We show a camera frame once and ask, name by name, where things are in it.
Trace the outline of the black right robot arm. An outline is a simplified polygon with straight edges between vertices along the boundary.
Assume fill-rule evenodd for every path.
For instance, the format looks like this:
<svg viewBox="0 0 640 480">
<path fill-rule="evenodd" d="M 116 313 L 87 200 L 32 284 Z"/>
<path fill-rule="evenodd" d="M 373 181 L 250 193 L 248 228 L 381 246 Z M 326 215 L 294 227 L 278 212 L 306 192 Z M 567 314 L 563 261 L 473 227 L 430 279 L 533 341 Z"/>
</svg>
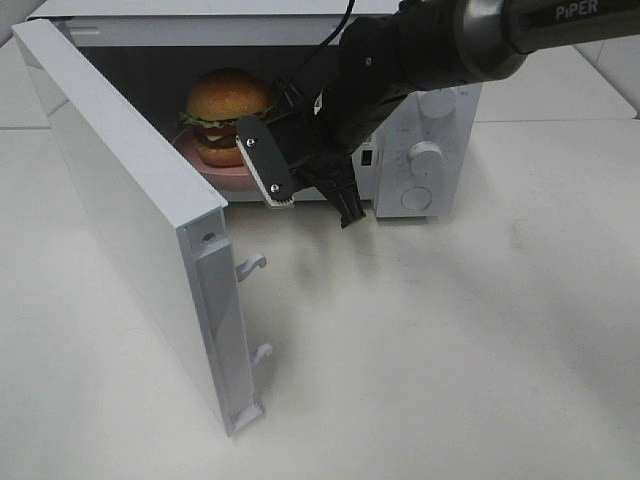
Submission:
<svg viewBox="0 0 640 480">
<path fill-rule="evenodd" d="M 347 22 L 337 70 L 289 109 L 241 119 L 236 143 L 266 205 L 316 189 L 343 225 L 364 217 L 352 153 L 411 93 L 512 76 L 539 50 L 634 35 L 635 1 L 403 1 Z"/>
</svg>

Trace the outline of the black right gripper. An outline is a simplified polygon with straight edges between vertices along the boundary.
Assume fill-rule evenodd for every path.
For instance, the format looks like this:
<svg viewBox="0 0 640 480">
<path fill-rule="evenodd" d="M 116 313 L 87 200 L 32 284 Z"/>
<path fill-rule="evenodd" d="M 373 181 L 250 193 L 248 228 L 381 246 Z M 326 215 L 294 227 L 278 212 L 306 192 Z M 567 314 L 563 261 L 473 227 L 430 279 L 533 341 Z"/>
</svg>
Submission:
<svg viewBox="0 0 640 480">
<path fill-rule="evenodd" d="M 269 129 L 258 117 L 238 121 L 236 146 L 268 207 L 292 207 L 294 184 L 311 185 L 340 214 L 342 228 L 366 216 L 351 158 L 358 90 L 351 80 L 334 79 L 307 97 L 282 81 Z"/>
</svg>

